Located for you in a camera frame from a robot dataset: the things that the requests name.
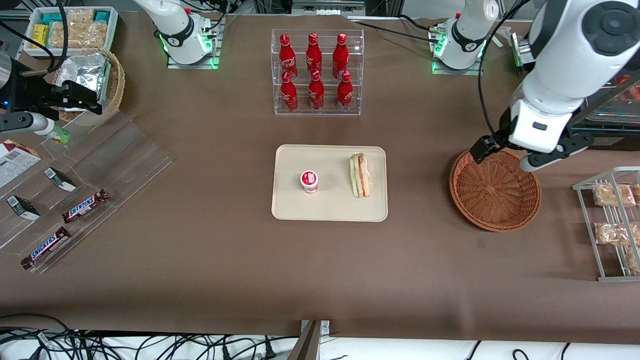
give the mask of snickers bar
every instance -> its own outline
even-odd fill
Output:
[[[86,214],[87,212],[89,212],[89,210],[93,209],[95,206],[97,206],[102,201],[105,201],[108,198],[109,198],[109,195],[107,195],[107,193],[104,192],[104,189],[91,195],[89,199],[82,201],[78,206],[62,214],[62,218],[65,219],[65,224],[68,224],[74,219],[79,218],[80,216]]]
[[[44,254],[48,251],[53,251],[61,244],[63,240],[69,239],[71,234],[64,228],[60,227],[53,236],[51,236],[47,241],[45,241],[42,245],[40,245],[31,255],[20,261],[20,265],[23,268],[29,269],[31,268],[36,261],[38,261]]]

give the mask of clear acrylic bottle rack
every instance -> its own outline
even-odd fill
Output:
[[[307,71],[307,46],[310,33],[318,35],[318,45],[322,50],[322,82],[324,83],[324,108],[313,110],[309,106],[309,83],[311,77]],[[347,112],[336,108],[337,88],[340,80],[332,76],[333,50],[339,33],[347,35],[349,64],[353,95],[351,107]],[[298,77],[293,81],[298,93],[298,109],[288,112],[282,102],[282,66],[280,65],[280,35],[287,34],[291,47],[296,53]],[[331,115],[358,116],[362,110],[362,79],[364,76],[364,30],[315,30],[315,29],[274,29],[271,33],[271,78],[273,79],[273,109],[277,115]]]

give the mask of brown woven basket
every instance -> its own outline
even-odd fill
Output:
[[[449,190],[462,214],[489,231],[522,229],[540,210],[538,178],[522,171],[520,158],[507,149],[480,164],[463,152],[451,169]]]
[[[96,115],[93,113],[89,113],[87,111],[87,114],[83,116],[83,121],[81,122],[81,124],[78,123],[79,125],[96,126],[109,120],[111,117],[113,117],[113,115],[115,115],[118,112],[120,103],[122,102],[122,96],[124,95],[124,84],[125,84],[124,69],[122,68],[122,65],[120,64],[120,62],[118,61],[118,58],[116,58],[116,56],[110,51],[106,51],[105,49],[98,48],[98,47],[92,48],[92,49],[85,49],[82,51],[80,55],[91,55],[95,53],[100,53],[100,54],[103,54],[104,56],[107,56],[111,62],[111,72],[109,73],[109,85],[107,87],[107,96],[106,96],[108,100],[108,105],[102,109],[102,115]],[[59,74],[60,74],[60,70],[57,70],[54,73],[54,81],[53,81],[54,83],[58,79]],[[60,110],[58,110],[58,113],[60,113],[60,120],[64,120],[67,122],[70,122],[71,120],[75,119],[78,115],[82,114],[82,112],[79,112],[79,111],[60,111]]]

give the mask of brown table surface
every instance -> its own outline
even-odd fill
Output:
[[[301,319],[317,318],[339,336],[640,339],[640,285],[595,281],[570,188],[637,165],[637,153],[588,151],[540,170],[533,223],[489,233],[459,215],[447,185],[455,157],[487,133],[476,78],[432,75],[425,42],[364,28],[362,116],[276,117],[271,29],[359,25],[241,17],[225,32],[218,70],[167,70],[149,17],[121,15],[122,110],[173,163],[43,275],[0,255],[1,314],[46,313],[74,329],[296,334]],[[406,22],[376,24],[420,34]],[[491,45],[484,88],[496,120],[520,81],[512,64],[508,46]],[[286,143],[382,147],[388,218],[273,218],[273,162]]]

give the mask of metal bracket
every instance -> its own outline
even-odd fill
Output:
[[[329,320],[302,320],[301,330],[287,360],[317,360],[320,337],[329,335]]]

